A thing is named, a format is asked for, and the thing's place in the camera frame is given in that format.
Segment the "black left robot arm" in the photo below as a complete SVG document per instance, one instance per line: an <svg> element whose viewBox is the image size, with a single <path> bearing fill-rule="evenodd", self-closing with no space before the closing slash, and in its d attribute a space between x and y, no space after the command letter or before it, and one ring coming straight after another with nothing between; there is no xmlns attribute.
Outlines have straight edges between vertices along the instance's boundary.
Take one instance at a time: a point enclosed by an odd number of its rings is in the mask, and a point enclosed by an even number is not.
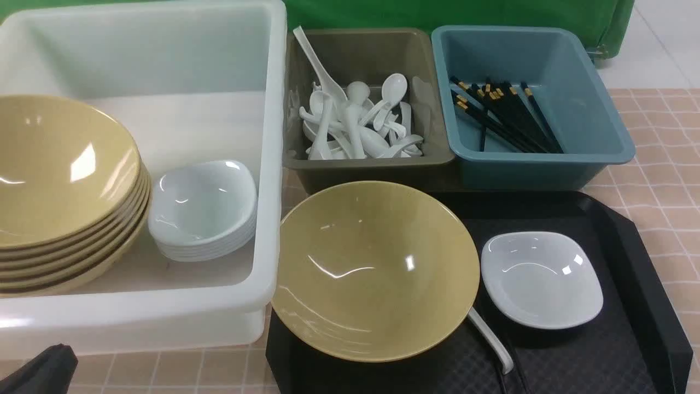
<svg viewBox="0 0 700 394"><path fill-rule="evenodd" d="M1 381L1 393L67 393L78 359L71 346L47 347Z"/></svg>

